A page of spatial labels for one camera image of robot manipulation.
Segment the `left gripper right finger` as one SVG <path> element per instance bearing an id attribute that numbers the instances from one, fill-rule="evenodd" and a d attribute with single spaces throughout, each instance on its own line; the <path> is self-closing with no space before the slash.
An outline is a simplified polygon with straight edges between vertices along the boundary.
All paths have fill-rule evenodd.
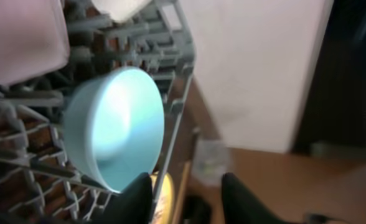
<path id="1" fill-rule="evenodd" d="M 291 224 L 278 218 L 231 172 L 222 176 L 222 205 L 226 224 Z"/>

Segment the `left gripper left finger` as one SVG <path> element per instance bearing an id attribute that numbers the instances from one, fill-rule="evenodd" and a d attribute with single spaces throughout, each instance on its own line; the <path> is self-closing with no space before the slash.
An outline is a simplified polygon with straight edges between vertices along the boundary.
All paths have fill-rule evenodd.
<path id="1" fill-rule="evenodd" d="M 152 179 L 146 172 L 140 174 L 122 192 L 109 201 L 104 212 L 91 223 L 94 224 L 145 224 L 153 201 Z"/>

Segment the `light blue saucer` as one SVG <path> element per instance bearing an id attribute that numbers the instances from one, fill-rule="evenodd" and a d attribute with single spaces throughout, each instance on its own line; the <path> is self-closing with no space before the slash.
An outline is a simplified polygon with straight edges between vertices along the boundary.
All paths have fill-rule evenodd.
<path id="1" fill-rule="evenodd" d="M 120 193 L 155 168 L 164 123 L 161 94 L 150 75 L 119 68 L 74 90 L 63 115 L 65 152 L 82 174 Z"/>

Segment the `white cup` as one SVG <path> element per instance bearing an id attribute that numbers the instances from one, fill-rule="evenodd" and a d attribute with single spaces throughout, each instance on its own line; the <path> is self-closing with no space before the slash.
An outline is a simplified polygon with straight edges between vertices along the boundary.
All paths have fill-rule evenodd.
<path id="1" fill-rule="evenodd" d="M 93 6 L 101 13 L 108 14 L 115 22 L 125 22 L 151 0 L 91 0 Z"/>

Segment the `pink bowl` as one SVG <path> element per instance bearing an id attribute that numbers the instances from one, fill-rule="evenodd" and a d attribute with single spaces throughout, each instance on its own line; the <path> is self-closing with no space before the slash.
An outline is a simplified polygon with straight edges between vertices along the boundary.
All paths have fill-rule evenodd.
<path id="1" fill-rule="evenodd" d="M 58 70 L 69 55 L 60 0 L 0 0 L 0 85 Z"/>

